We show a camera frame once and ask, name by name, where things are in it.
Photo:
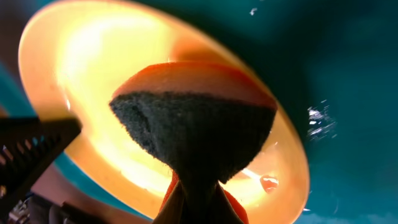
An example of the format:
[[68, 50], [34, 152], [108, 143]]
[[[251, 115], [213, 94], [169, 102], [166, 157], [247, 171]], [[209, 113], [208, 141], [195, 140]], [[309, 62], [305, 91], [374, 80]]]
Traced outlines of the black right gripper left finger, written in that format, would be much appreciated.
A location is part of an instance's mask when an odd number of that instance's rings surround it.
[[152, 224], [186, 224], [185, 192], [178, 181]]

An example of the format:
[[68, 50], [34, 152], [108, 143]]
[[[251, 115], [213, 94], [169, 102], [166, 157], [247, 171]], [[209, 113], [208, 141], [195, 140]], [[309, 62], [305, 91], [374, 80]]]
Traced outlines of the yellow plate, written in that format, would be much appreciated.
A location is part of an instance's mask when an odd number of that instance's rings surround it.
[[[149, 218], [160, 210], [170, 168], [128, 135], [109, 102], [139, 70], [157, 63], [204, 60], [242, 70], [262, 90], [259, 74], [186, 22], [137, 2], [57, 1], [26, 25], [19, 71], [43, 120], [76, 117], [81, 134], [65, 154], [93, 181]], [[259, 155], [224, 188], [250, 223], [293, 223], [310, 188], [301, 140], [283, 108]]]

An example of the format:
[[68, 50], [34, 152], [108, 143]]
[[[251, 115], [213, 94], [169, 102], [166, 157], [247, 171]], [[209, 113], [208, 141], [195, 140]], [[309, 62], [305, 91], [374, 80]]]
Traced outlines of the red cleaning sponge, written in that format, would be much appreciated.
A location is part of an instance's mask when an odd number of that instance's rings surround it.
[[[110, 108], [130, 137], [180, 181], [186, 223], [215, 223], [214, 192], [259, 154], [277, 103], [237, 68], [206, 62], [151, 65], [124, 82]], [[243, 207], [223, 189], [243, 223]]]

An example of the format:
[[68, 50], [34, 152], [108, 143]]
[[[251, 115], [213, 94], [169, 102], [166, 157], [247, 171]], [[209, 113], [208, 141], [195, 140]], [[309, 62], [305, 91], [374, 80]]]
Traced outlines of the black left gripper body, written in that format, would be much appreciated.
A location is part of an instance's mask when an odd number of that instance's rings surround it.
[[80, 133], [75, 118], [1, 118], [1, 221]]

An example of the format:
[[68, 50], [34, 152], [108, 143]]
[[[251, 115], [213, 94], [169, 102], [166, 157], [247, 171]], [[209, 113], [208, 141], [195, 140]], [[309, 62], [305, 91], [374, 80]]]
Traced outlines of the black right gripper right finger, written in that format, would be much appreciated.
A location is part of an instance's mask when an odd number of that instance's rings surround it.
[[214, 192], [214, 220], [219, 224], [243, 224], [219, 184]]

